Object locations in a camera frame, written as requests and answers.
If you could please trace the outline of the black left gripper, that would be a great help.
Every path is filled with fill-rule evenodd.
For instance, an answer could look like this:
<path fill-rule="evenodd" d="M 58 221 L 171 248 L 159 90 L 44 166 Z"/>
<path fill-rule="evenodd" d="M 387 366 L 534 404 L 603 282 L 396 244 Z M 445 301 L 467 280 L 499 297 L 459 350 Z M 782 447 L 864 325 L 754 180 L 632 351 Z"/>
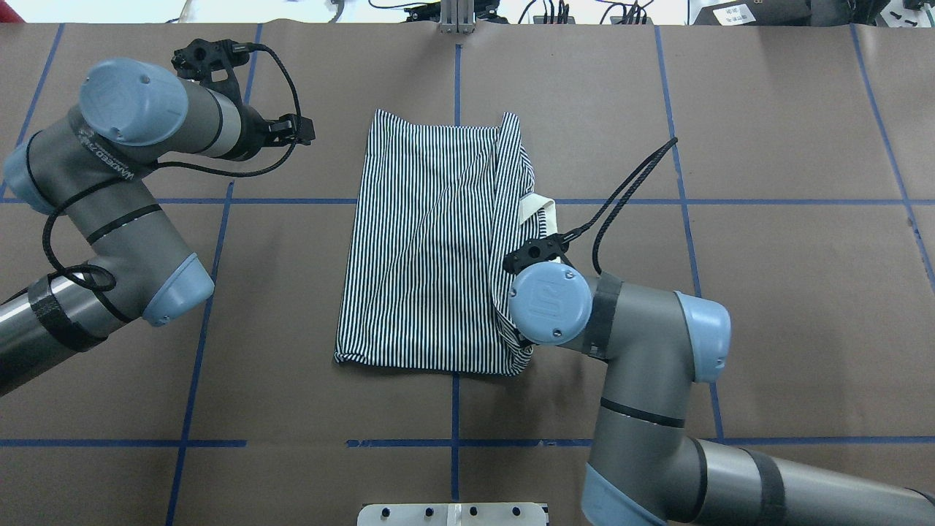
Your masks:
<path fill-rule="evenodd" d="M 220 110 L 219 134 L 202 156 L 244 162 L 267 147 L 291 144 L 308 146 L 316 139 L 313 120 L 301 115 L 283 115 L 266 120 L 244 102 L 234 69 L 250 62 L 257 49 L 252 42 L 231 39 L 194 39 L 174 51 L 172 66 L 180 79 L 196 81 L 210 90 Z"/>

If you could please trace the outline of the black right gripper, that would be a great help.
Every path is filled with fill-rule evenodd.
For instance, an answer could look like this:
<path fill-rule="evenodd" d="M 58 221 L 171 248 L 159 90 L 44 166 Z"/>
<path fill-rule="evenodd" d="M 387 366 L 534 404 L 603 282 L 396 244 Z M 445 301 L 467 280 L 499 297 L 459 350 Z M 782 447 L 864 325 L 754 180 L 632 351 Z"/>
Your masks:
<path fill-rule="evenodd" d="M 519 274 L 535 264 L 555 261 L 571 266 L 567 257 L 568 249 L 570 242 L 565 239 L 565 235 L 534 237 L 504 256 L 502 270 L 508 274 Z"/>

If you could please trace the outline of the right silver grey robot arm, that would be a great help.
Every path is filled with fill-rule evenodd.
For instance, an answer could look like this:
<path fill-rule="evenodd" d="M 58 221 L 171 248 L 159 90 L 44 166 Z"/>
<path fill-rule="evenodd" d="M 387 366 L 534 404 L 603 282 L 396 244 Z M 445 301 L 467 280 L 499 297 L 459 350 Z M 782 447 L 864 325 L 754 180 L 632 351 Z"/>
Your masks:
<path fill-rule="evenodd" d="M 692 385 L 724 370 L 724 306 L 570 265 L 568 236 L 507 253 L 525 343 L 603 362 L 581 511 L 593 525 L 931 525 L 933 495 L 690 437 Z"/>

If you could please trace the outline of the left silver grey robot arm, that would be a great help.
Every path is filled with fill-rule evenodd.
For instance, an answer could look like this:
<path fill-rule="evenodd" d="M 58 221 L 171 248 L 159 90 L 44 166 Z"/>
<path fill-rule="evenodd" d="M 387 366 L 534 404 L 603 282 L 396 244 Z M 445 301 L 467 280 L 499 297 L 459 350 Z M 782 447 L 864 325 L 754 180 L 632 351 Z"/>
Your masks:
<path fill-rule="evenodd" d="M 267 45 L 195 39 L 172 69 L 127 57 L 92 66 L 79 101 L 4 160 L 4 182 L 43 214 L 51 272 L 2 303 L 2 393 L 90 351 L 142 319 L 170 323 L 213 295 L 213 277 L 171 223 L 144 179 L 158 169 L 232 171 L 180 161 L 184 153 L 244 162 L 264 148 L 314 140 L 294 81 L 292 113 L 260 116 L 234 69 Z"/>

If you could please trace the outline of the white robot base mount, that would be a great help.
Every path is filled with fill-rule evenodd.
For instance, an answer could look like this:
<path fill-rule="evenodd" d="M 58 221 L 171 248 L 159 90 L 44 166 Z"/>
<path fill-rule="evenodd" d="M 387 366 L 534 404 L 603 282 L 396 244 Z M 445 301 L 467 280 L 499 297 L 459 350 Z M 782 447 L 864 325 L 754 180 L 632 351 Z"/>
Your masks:
<path fill-rule="evenodd" d="M 357 525 L 549 525 L 547 505 L 532 502 L 374 503 Z"/>

